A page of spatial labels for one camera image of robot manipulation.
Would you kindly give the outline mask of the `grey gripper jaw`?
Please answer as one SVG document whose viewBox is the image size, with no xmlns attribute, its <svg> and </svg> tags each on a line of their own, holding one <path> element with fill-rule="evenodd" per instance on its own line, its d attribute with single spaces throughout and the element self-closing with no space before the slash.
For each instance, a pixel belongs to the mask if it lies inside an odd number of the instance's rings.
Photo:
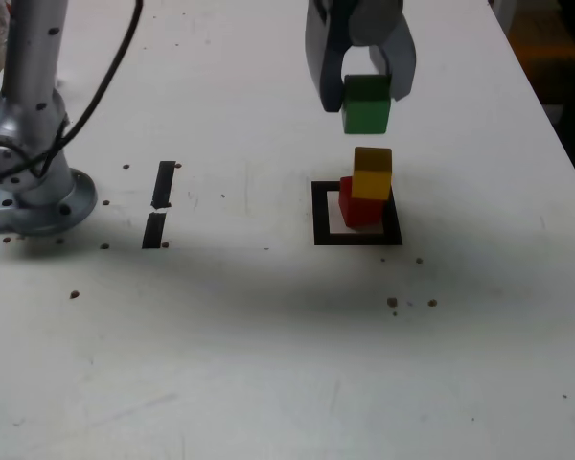
<svg viewBox="0 0 575 460">
<path fill-rule="evenodd" d="M 367 48 L 377 71 L 390 77 L 390 96 L 395 101 L 410 94 L 417 63 L 403 4 L 401 0 L 358 1 L 349 19 L 353 45 Z"/>
</svg>

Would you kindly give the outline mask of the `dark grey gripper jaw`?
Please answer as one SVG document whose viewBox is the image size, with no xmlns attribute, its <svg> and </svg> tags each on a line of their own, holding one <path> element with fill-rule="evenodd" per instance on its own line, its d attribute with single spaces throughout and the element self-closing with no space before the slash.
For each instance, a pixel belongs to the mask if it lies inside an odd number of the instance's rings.
<svg viewBox="0 0 575 460">
<path fill-rule="evenodd" d="M 309 1 L 305 50 L 310 76 L 326 112 L 341 110 L 344 83 L 342 63 L 352 47 L 349 19 L 352 1 Z"/>
</svg>

